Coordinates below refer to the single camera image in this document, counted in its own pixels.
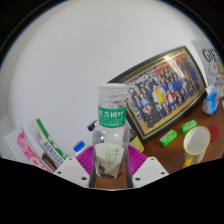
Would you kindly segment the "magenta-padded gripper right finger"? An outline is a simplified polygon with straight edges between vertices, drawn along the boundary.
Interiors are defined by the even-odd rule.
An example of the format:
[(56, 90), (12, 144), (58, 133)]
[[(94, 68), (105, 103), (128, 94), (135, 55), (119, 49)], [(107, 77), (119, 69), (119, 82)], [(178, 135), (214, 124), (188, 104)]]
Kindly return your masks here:
[(140, 188), (168, 175), (156, 157), (147, 157), (136, 148), (128, 148), (126, 179), (129, 188)]

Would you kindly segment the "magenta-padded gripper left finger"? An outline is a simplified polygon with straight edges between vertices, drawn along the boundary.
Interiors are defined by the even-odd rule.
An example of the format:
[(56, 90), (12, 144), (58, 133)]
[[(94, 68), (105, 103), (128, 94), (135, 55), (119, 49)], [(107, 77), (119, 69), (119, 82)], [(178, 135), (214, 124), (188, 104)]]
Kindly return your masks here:
[(96, 181), (93, 148), (85, 149), (76, 157), (67, 157), (54, 174), (84, 188), (93, 188)]

